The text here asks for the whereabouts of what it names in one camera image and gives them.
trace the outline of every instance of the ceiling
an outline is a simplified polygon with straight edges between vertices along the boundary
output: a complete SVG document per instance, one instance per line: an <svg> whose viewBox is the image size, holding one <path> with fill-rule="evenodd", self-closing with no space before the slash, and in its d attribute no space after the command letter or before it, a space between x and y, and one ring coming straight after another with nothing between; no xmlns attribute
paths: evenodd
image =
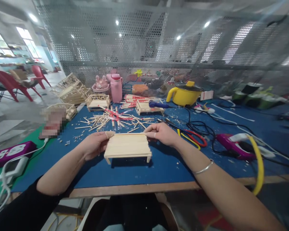
<svg viewBox="0 0 289 231"><path fill-rule="evenodd" d="M91 0L103 3L133 3L139 5L165 6L165 7L188 7L197 9L240 11L249 13L264 13L284 15L289 13L289 0ZM38 18L33 24L43 27L44 23L39 18L38 12L31 0L0 0L1 19L6 23L20 23L31 20L29 14Z"/></svg>

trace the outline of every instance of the hand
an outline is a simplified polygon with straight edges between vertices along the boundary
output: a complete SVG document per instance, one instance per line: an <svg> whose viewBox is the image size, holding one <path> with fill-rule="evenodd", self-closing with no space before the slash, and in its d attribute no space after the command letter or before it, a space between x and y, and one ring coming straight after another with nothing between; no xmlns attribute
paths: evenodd
<svg viewBox="0 0 289 231"><path fill-rule="evenodd" d="M98 156L104 152L107 147L109 138L113 137L115 132L96 132L88 135L80 144L77 145L75 150L84 155L86 161Z"/></svg>
<svg viewBox="0 0 289 231"><path fill-rule="evenodd" d="M147 137L158 139L165 145L174 147L182 138L165 123L151 124L144 130Z"/></svg>

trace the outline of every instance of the perforated metal panel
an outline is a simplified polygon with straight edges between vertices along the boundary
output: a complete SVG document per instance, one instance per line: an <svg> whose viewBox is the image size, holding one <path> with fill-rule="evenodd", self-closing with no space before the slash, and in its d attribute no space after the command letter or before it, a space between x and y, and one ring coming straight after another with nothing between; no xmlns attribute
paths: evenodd
<svg viewBox="0 0 289 231"><path fill-rule="evenodd" d="M162 96L188 79L218 94L260 79L276 83L277 93L289 86L289 17L267 26L280 16L81 0L34 3L65 74L73 72L87 87L113 68L125 82L142 69L147 96Z"/></svg>

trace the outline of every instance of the black sleeve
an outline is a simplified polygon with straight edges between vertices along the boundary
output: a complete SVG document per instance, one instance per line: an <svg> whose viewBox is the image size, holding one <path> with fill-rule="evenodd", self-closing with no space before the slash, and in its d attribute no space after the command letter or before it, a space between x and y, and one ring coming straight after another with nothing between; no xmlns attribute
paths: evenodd
<svg viewBox="0 0 289 231"><path fill-rule="evenodd" d="M40 231L64 194L47 196L36 190L38 178L0 212L0 231Z"/></svg>

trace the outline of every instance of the black pants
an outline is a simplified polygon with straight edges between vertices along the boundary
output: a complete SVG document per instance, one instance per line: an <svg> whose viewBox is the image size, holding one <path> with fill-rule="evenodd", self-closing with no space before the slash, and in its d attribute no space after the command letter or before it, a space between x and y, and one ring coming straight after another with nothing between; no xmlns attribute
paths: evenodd
<svg viewBox="0 0 289 231"><path fill-rule="evenodd" d="M89 212L83 231L103 231L116 224L121 224L125 231L151 231L158 224L169 230L153 193L112 196L110 200L99 200Z"/></svg>

